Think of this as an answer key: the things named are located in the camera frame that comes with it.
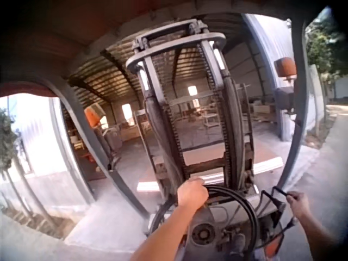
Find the green foliage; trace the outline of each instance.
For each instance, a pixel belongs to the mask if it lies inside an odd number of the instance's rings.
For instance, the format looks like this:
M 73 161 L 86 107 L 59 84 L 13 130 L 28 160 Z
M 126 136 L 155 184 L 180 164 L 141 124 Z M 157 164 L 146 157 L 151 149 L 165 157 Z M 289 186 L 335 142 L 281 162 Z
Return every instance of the green foliage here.
M 348 74 L 346 37 L 331 12 L 314 20 L 306 30 L 309 64 L 315 64 L 328 83 Z
M 6 110 L 0 108 L 0 171 L 6 171 L 11 167 L 12 158 L 15 154 L 14 142 L 17 135 L 12 131 L 11 119 Z

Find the black steering wheel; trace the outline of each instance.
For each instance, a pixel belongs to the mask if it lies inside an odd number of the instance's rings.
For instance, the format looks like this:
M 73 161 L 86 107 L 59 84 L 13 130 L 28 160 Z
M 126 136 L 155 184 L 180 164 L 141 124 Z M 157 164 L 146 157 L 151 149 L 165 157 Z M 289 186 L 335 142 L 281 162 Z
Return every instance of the black steering wheel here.
M 227 196 L 237 201 L 244 208 L 251 224 L 251 237 L 248 248 L 243 252 L 243 259 L 249 260 L 254 252 L 259 231 L 259 222 L 254 208 L 245 197 L 232 189 L 216 185 L 206 185 L 205 187 L 208 189 L 209 197 L 211 197 L 211 194 L 214 194 L 214 197 Z M 150 234 L 159 227 L 164 219 L 164 214 L 176 202 L 176 197 L 172 196 L 161 206 L 151 224 Z M 188 229 L 183 260 L 219 260 L 218 258 L 221 257 L 222 253 L 218 251 L 217 246 L 223 229 L 221 226 L 217 226 L 208 206 L 200 208 L 194 215 Z

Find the forklift mast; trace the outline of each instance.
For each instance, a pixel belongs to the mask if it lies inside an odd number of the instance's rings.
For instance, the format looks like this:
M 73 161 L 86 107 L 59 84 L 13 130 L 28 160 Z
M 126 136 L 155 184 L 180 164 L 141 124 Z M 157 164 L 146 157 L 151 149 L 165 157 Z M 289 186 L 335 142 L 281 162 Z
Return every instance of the forklift mast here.
M 177 31 L 184 31 L 184 37 L 151 46 L 152 40 Z M 247 94 L 244 84 L 236 84 L 231 79 L 221 52 L 225 43 L 226 38 L 223 34 L 209 32 L 207 25 L 196 19 L 151 30 L 137 36 L 133 41 L 134 55 L 127 60 L 126 66 L 139 77 L 144 95 L 143 113 L 147 115 L 163 156 L 164 173 L 158 170 L 147 151 L 162 194 L 166 198 L 170 194 L 176 194 L 178 187 L 192 174 L 221 167 L 221 185 L 224 187 L 248 193 L 248 189 L 253 185 L 254 149 Z M 204 61 L 210 90 L 196 96 L 179 97 L 169 101 L 156 72 L 153 58 L 165 52 L 190 47 L 195 47 Z M 222 158 L 186 165 L 171 108 L 203 97 L 211 97 L 216 103 L 225 152 Z M 136 122 L 140 114 L 135 112 Z

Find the forklift chain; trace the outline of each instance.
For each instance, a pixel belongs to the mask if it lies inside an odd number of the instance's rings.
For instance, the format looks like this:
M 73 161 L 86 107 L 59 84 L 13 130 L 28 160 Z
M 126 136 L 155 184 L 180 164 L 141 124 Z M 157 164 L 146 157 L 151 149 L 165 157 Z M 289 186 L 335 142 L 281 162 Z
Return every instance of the forklift chain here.
M 157 75 L 160 75 L 158 73 L 157 66 L 155 66 L 155 70 L 157 71 Z M 164 98 L 166 100 L 166 104 L 168 104 L 168 99 L 167 99 L 167 95 L 166 95 L 166 92 L 165 92 L 166 84 L 162 81 L 162 79 L 160 77 L 158 78 L 158 80 L 160 82 L 160 85 L 161 85 L 161 88 L 162 88 L 162 92 L 163 92 Z M 190 178 L 190 174 L 187 173 L 187 166 L 186 166 L 184 155 L 183 155 L 183 151 L 182 151 L 182 148 L 181 148 L 179 134 L 178 134 L 178 131 L 177 131 L 176 127 L 175 127 L 175 121 L 174 121 L 174 117 L 173 117 L 172 111 L 171 111 L 169 105 L 167 105 L 165 107 L 162 107 L 162 109 L 163 109 L 164 114 L 168 117 L 170 125 L 171 125 L 171 128 L 173 130 L 174 139 L 175 139 L 176 145 L 178 147 L 178 151 L 179 151 L 179 158 L 180 158 L 180 161 L 181 161 L 181 164 L 182 164 L 183 175 L 184 175 L 185 180 L 187 180 L 187 179 Z
M 222 138 L 225 143 L 225 169 L 224 169 L 224 177 L 225 177 L 225 184 L 229 184 L 229 179 L 231 176 L 231 167 L 230 167 L 230 162 L 231 162 L 231 155 L 229 152 L 229 145 L 228 145 L 228 137 L 227 137 L 227 129 L 226 129 L 226 124 L 225 124 L 225 115 L 222 110 L 222 105 L 221 105 L 221 100 L 220 100 L 220 95 L 221 91 L 216 90 L 215 84 L 213 81 L 213 76 L 212 72 L 210 71 L 210 67 L 205 59 L 205 56 L 203 54 L 203 50 L 200 44 L 197 45 L 197 49 L 203 59 L 204 62 L 204 67 L 206 69 L 206 72 L 208 74 L 208 85 L 211 90 L 213 90 L 214 98 L 216 101 L 216 107 L 219 113 L 220 117 L 220 123 L 221 123 L 221 132 L 222 132 Z

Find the hand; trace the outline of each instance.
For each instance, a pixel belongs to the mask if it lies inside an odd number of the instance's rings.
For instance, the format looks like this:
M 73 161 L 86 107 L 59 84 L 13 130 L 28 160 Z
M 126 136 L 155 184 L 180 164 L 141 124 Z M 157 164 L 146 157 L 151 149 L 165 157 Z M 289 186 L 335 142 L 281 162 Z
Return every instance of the hand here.
M 178 205 L 192 210 L 194 213 L 208 199 L 208 190 L 203 186 L 204 180 L 198 177 L 185 181 L 178 188 Z
M 310 208 L 308 197 L 305 193 L 290 191 L 288 192 L 287 201 L 296 218 L 310 216 Z

